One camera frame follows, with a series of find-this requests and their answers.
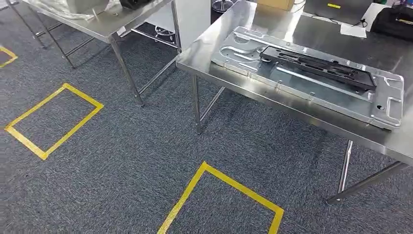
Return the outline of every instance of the yellow floor tape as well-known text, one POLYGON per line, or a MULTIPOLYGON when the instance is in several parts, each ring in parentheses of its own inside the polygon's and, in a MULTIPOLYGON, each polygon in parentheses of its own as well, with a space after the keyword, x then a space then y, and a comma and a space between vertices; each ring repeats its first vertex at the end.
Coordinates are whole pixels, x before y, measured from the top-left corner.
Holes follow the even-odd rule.
POLYGON ((265 207, 269 208, 270 210, 272 210, 275 213, 275 215, 274 215, 274 219, 271 223, 271 226, 269 228, 268 233, 270 233, 270 234, 277 233, 278 227, 280 226, 280 223, 281 223, 282 215, 284 213, 284 210, 281 207, 275 205, 271 201, 269 201, 269 200, 265 199, 264 197, 258 195, 257 193, 255 193, 251 189, 245 187, 244 185, 238 183, 237 181, 229 178, 224 173, 222 173, 222 172, 218 171, 217 169, 209 166, 206 162, 203 162, 201 164, 201 166, 199 167, 198 171, 195 173, 194 177, 189 182, 189 184, 188 184, 187 188, 185 189, 184 193, 182 194, 181 198, 178 200, 176 205, 172 208, 172 210, 169 213, 168 217, 165 219, 164 223, 159 228, 158 234, 165 234, 167 232, 167 230, 170 227, 172 221, 178 215, 179 210, 182 208, 185 201, 188 199, 190 193, 192 192, 193 188, 198 183, 199 179, 201 178, 202 174, 205 171, 213 174, 214 176, 216 176, 220 180, 224 181, 225 183, 227 183, 227 184, 231 185, 232 187, 236 188, 237 190, 239 190, 241 193, 247 195, 248 197, 254 199, 255 201, 262 204, 263 206, 265 206, 265 207))
POLYGON ((45 160, 49 156, 51 152, 53 152, 57 147, 59 147, 64 141, 66 141, 73 133, 75 133, 80 127, 82 127, 89 119, 91 119, 100 109, 103 108, 103 104, 97 102, 93 98, 89 97, 88 95, 84 94, 80 90, 76 89, 75 87, 65 83, 63 84, 62 87, 60 87, 57 91, 54 93, 50 94, 45 100, 41 101, 38 103, 36 106, 34 106, 32 109, 28 110, 26 113, 23 115, 19 116, 15 120, 13 120, 11 123, 9 123, 4 129, 8 131, 12 136, 14 136, 17 140, 19 140, 23 145, 25 145, 27 148, 29 148, 33 153, 35 153, 37 156, 39 156, 41 159, 45 160), (68 133, 66 133, 65 136, 62 137, 59 141, 57 141, 53 146, 50 147, 46 152, 41 150, 38 146, 36 146, 34 143, 32 143, 29 139, 27 139, 25 136, 23 136, 21 133, 19 133, 13 126, 17 124, 19 121, 22 119, 26 118, 29 116, 29 114, 33 113, 35 110, 40 108, 42 105, 50 101, 52 98, 54 98, 56 95, 61 93, 63 90, 68 89, 72 91, 73 93, 77 94, 81 98, 85 99, 86 101, 90 102, 92 105, 94 105, 96 108, 88 114, 82 121, 80 121, 74 128, 72 128, 68 133))
POLYGON ((7 62, 0 64, 0 67, 4 67, 5 65, 13 62, 14 60, 16 60, 18 58, 13 52, 11 52, 10 50, 4 48, 3 46, 0 46, 0 51, 5 52, 6 54, 8 54, 8 56, 11 57, 11 59, 9 59, 7 62))

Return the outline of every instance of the cardboard box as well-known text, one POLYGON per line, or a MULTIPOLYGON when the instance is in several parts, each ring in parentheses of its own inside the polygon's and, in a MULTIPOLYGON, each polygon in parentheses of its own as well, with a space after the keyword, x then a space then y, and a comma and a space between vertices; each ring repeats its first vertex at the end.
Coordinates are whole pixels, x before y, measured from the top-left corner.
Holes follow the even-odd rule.
POLYGON ((294 5, 294 0, 258 0, 257 3, 289 11, 294 5))

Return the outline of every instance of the metal tray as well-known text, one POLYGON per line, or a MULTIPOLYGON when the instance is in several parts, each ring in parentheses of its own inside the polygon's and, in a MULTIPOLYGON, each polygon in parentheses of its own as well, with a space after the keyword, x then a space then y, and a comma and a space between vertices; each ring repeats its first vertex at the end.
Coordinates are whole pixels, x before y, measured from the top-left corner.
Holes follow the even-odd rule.
POLYGON ((237 27, 225 39, 211 60, 228 70, 374 126, 394 130, 401 124, 404 86, 402 76, 243 27, 237 27), (260 57, 267 46, 366 71, 371 74, 375 89, 354 89, 322 74, 302 70, 299 66, 280 66, 260 57))

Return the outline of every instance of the gray carpet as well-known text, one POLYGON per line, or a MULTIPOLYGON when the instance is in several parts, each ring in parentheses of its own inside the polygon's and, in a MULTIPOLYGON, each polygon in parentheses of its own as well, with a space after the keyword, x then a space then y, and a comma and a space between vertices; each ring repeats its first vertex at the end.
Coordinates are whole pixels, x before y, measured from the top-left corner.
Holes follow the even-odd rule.
MULTIPOLYGON (((25 5, 17 5, 37 29, 25 5)), ((49 25, 50 19, 43 17, 49 25)), ((19 57, 0 70, 5 126, 63 83, 104 108, 42 161, 1 131, 1 230, 155 233, 203 161, 284 209, 281 234, 411 234, 413 175, 407 169, 329 206, 346 139, 225 90, 196 135, 189 74, 169 68, 139 108, 113 51, 93 41, 71 69, 47 36, 37 42, 10 9, 0 12, 0 41, 19 57)), ((143 25, 144 30, 152 30, 143 25)), ((65 50, 87 38, 53 31, 65 50)), ((138 86, 176 55, 140 35, 120 47, 138 86)), ((219 89, 200 81, 201 106, 219 89)), ((16 125, 46 150, 93 107, 64 91, 16 125)), ((355 145, 348 184, 392 160, 355 145)), ((273 213, 211 174, 201 177, 170 233, 265 233, 273 213)))

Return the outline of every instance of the table top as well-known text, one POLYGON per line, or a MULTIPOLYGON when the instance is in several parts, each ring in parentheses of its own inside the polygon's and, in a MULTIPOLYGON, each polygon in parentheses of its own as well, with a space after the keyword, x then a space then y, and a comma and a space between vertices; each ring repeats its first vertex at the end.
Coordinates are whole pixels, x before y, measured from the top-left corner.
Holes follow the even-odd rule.
POLYGON ((110 43, 113 33, 130 23, 134 24, 134 26, 142 24, 149 16, 170 2, 171 0, 153 0, 136 10, 125 7, 121 8, 119 5, 118 7, 113 7, 110 11, 98 14, 97 17, 90 20, 64 18, 40 5, 35 5, 31 2, 29 4, 44 15, 103 42, 110 43))
POLYGON ((413 43, 375 33, 368 33, 366 39, 361 39, 339 32, 340 25, 332 22, 241 0, 179 56, 177 66, 413 165, 413 43), (375 127, 211 63, 212 54, 238 26, 402 75, 405 96, 401 127, 392 132, 375 127))

